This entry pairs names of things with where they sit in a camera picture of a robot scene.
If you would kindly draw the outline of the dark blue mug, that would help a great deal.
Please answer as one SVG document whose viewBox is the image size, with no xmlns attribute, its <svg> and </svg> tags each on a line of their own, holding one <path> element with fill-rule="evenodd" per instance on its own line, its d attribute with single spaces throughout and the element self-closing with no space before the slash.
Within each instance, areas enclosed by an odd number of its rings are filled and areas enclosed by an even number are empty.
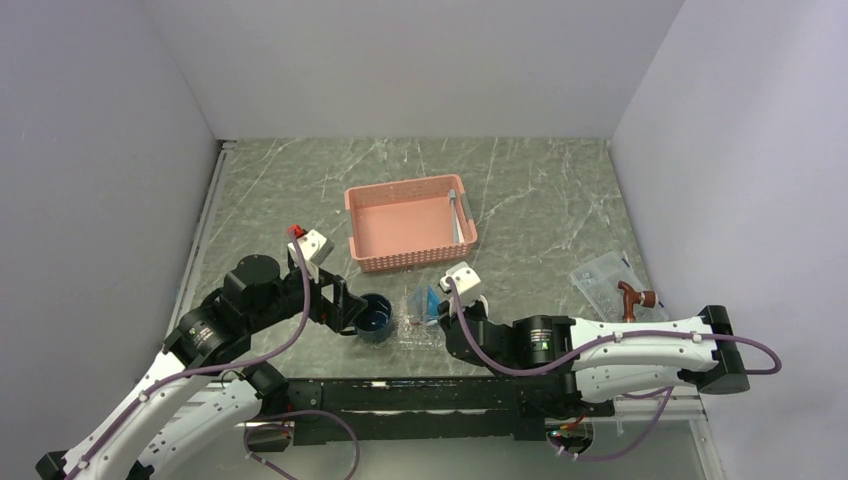
<svg viewBox="0 0 848 480">
<path fill-rule="evenodd" d="M 391 302 L 377 293 L 364 294 L 362 299 L 366 301 L 365 309 L 354 318 L 352 328 L 343 331 L 342 335 L 355 336 L 366 344 L 386 341 L 395 325 Z"/>
</svg>

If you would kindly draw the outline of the white red-capped toothpaste tube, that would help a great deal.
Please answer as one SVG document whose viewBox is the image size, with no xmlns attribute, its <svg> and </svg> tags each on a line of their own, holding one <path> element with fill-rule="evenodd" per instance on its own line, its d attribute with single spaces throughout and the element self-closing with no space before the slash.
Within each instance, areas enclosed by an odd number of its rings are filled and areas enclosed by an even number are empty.
<svg viewBox="0 0 848 480">
<path fill-rule="evenodd" d="M 427 322 L 427 290 L 422 285 L 417 285 L 407 299 L 407 318 L 413 326 Z"/>
</svg>

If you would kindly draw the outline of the clear textured oval tray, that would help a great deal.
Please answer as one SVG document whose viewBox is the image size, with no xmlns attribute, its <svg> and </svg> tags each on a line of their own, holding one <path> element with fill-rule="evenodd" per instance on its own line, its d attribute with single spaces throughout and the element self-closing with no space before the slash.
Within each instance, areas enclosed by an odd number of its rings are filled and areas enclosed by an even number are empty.
<svg viewBox="0 0 848 480">
<path fill-rule="evenodd" d="M 445 335 L 439 324 L 432 326 L 413 326 L 407 318 L 407 299 L 395 313 L 394 331 L 389 338 L 389 344 L 400 350 L 434 351 L 443 350 Z"/>
</svg>

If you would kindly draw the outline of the blue toothpaste tube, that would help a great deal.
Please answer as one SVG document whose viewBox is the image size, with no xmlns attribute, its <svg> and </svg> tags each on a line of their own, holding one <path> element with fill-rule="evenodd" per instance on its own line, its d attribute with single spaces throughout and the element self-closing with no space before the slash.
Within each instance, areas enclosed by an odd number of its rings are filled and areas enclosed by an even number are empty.
<svg viewBox="0 0 848 480">
<path fill-rule="evenodd" d="M 432 326 L 438 323 L 440 297 L 432 286 L 427 286 L 424 295 L 423 324 Z"/>
</svg>

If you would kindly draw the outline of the pink perforated plastic basket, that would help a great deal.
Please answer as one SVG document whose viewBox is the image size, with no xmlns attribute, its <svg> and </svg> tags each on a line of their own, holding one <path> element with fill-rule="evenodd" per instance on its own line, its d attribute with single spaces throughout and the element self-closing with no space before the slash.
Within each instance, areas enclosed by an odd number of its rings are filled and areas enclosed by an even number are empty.
<svg viewBox="0 0 848 480">
<path fill-rule="evenodd" d="M 458 193 L 461 244 L 453 242 L 451 189 Z M 351 257 L 364 273 L 462 259 L 478 240 L 467 193 L 456 174 L 352 187 L 344 202 Z"/>
</svg>

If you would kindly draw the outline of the clear plastic toothbrush case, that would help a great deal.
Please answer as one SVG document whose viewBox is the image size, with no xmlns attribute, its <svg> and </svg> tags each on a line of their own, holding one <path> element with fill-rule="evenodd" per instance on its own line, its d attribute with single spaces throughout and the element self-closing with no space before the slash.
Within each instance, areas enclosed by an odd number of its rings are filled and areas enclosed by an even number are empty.
<svg viewBox="0 0 848 480">
<path fill-rule="evenodd" d="M 618 288 L 620 281 L 637 291 L 646 290 L 621 252 L 600 255 L 572 270 L 569 277 L 603 321 L 624 321 L 624 291 Z"/>
</svg>

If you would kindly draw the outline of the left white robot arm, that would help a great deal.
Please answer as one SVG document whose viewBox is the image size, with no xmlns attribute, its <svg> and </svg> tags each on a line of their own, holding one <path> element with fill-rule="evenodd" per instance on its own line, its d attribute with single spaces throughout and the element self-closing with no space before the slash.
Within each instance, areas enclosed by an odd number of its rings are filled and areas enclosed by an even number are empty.
<svg viewBox="0 0 848 480">
<path fill-rule="evenodd" d="M 289 382 L 270 355 L 244 359 L 251 339 L 297 317 L 339 334 L 367 308 L 346 281 L 311 261 L 250 255 L 187 312 L 144 377 L 91 434 L 36 463 L 42 479 L 153 479 L 235 424 L 272 420 L 290 406 Z"/>
</svg>

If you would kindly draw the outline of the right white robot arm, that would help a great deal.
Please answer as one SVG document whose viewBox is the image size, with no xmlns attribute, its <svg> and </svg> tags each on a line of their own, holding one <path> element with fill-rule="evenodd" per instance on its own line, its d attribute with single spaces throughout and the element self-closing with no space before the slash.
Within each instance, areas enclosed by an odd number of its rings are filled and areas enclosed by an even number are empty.
<svg viewBox="0 0 848 480">
<path fill-rule="evenodd" d="M 728 312 L 720 305 L 653 323 L 534 315 L 495 324 L 481 301 L 460 313 L 444 301 L 438 312 L 452 357 L 496 374 L 564 377 L 550 391 L 564 415 L 642 390 L 691 385 L 701 394 L 731 395 L 750 388 Z"/>
</svg>

